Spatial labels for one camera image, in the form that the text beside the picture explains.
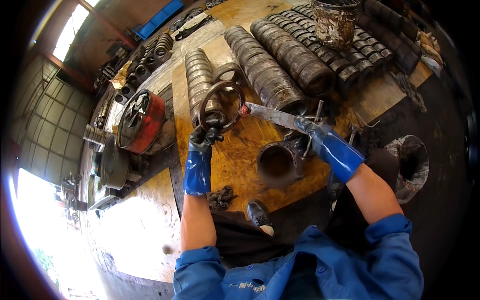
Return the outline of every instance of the gloved hand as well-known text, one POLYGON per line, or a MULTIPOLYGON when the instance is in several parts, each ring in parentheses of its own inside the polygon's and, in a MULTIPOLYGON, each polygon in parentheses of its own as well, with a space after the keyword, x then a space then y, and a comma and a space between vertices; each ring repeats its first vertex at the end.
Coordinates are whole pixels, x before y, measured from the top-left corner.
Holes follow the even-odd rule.
MULTIPOLYGON (((210 126, 217 123, 215 120, 208 122, 210 126)), ((183 191, 188 195, 204 195, 211 192, 210 187, 210 160, 212 158, 212 145, 215 141, 223 141, 223 136, 218 134, 217 128, 210 128, 207 132, 197 126, 189 137, 188 156, 185 163, 185 178, 183 191)))
POLYGON ((330 165, 343 183, 347 183, 365 157, 342 139, 324 120, 314 123, 302 116, 296 116, 294 121, 295 126, 312 137, 312 150, 317 156, 330 165))

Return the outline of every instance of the wall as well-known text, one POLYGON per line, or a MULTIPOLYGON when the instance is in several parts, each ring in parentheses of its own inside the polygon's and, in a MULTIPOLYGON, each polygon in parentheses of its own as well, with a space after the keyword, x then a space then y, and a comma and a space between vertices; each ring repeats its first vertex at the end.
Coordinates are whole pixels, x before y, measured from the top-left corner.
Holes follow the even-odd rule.
POLYGON ((26 126, 20 167, 54 184, 76 174, 93 108, 91 98, 54 77, 26 126))
MULTIPOLYGON (((169 2, 170 0, 102 0, 95 9, 118 29, 124 30, 145 24, 169 2)), ((84 26, 85 30, 79 31, 77 39, 72 44, 76 51, 72 59, 74 61, 71 63, 77 69, 85 70, 90 78, 94 78, 97 69, 110 60, 106 52, 119 38, 92 15, 87 17, 82 27, 84 26)))

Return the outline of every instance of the person's right hand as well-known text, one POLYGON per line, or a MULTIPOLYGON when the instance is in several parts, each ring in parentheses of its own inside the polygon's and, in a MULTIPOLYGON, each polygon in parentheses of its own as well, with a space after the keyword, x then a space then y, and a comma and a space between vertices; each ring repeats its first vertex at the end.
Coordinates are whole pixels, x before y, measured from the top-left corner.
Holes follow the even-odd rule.
POLYGON ((346 183, 365 160, 355 148, 341 138, 324 120, 315 123, 296 116, 295 126, 312 137, 312 150, 330 165, 335 175, 346 183))

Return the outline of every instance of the sunlight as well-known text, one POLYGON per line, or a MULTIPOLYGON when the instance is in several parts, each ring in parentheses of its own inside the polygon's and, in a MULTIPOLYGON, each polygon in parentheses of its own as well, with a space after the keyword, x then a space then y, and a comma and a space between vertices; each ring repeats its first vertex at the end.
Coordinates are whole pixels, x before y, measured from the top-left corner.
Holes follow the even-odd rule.
MULTIPOLYGON (((95 7, 99 1, 100 0, 87 0, 88 4, 93 7, 95 7)), ((82 5, 79 4, 77 7, 75 7, 75 10, 72 12, 72 16, 70 19, 68 19, 67 24, 63 28, 57 45, 55 46, 55 50, 53 51, 53 55, 55 55, 56 58, 61 61, 65 59, 68 49, 75 39, 75 35, 84 23, 87 16, 88 11, 82 5)))

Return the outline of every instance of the forearm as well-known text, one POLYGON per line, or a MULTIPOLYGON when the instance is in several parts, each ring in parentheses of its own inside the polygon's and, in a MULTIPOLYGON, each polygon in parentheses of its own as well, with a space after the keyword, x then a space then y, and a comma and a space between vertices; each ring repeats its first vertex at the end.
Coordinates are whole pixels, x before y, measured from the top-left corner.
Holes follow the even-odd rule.
POLYGON ((216 231, 206 195, 183 197, 180 222, 180 249, 199 249, 216 245, 216 231))
POLYGON ((393 214, 403 214, 390 186, 363 163, 347 181, 347 187, 368 224, 393 214))

